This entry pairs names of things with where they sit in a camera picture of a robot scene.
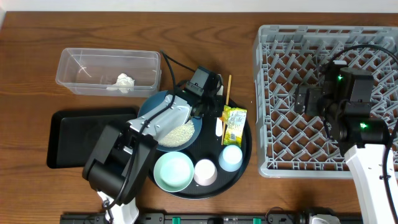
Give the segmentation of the yellow green snack wrapper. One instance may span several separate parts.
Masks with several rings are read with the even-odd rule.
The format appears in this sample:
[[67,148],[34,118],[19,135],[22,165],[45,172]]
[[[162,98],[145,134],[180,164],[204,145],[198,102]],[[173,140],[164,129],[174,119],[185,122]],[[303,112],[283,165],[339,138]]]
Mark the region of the yellow green snack wrapper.
[[224,145],[237,145],[241,147],[247,110],[232,108],[225,105],[221,120],[226,124],[226,131],[223,135]]

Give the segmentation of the white rice pile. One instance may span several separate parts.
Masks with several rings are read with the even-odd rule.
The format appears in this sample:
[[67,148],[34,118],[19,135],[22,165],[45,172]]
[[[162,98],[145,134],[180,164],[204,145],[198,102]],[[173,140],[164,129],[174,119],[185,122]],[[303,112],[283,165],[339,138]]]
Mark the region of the white rice pile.
[[159,141],[159,144],[163,147],[179,147],[188,142],[195,132],[195,127],[192,121],[173,129],[163,139]]

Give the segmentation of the blue plate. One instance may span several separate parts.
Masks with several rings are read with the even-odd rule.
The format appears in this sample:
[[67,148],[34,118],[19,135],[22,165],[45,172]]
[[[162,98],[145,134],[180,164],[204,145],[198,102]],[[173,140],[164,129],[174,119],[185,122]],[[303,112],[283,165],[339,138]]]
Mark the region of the blue plate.
[[[167,90],[164,90],[149,97],[141,106],[138,112],[138,116],[142,116],[148,113],[150,110],[153,110],[156,106],[158,106],[159,104],[161,104],[161,102],[163,102],[166,95],[167,95]],[[173,152],[173,151],[180,151],[186,149],[187,147],[192,145],[200,134],[202,127],[202,119],[192,118],[191,121],[193,122],[193,127],[195,129],[195,132],[193,133],[193,136],[190,138],[189,141],[177,147],[165,147],[158,144],[157,149],[163,152]]]

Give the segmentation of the light blue cup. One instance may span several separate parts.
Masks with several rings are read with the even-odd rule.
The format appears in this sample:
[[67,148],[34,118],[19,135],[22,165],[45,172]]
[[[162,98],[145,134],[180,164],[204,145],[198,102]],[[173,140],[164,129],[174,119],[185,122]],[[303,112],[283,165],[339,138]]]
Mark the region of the light blue cup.
[[237,171],[243,163],[242,150],[235,145],[226,146],[219,155],[218,163],[226,172]]

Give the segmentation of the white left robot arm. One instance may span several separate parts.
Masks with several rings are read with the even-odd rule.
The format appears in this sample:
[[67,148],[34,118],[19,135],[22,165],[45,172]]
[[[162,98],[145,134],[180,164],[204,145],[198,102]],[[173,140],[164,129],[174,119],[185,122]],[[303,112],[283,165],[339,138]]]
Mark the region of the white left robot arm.
[[191,80],[174,86],[146,114],[105,126],[82,173],[102,199],[105,223],[136,221],[135,197],[148,175],[158,142],[192,117],[220,117],[222,86],[219,74],[198,67]]

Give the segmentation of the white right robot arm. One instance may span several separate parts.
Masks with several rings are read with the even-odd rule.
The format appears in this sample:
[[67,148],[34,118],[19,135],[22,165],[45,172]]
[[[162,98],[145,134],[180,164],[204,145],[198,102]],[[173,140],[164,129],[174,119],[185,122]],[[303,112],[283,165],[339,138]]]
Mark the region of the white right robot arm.
[[294,111],[323,118],[327,138],[338,143],[353,176],[364,223],[397,223],[393,135],[371,117],[374,77],[344,60],[322,66],[321,86],[299,85]]

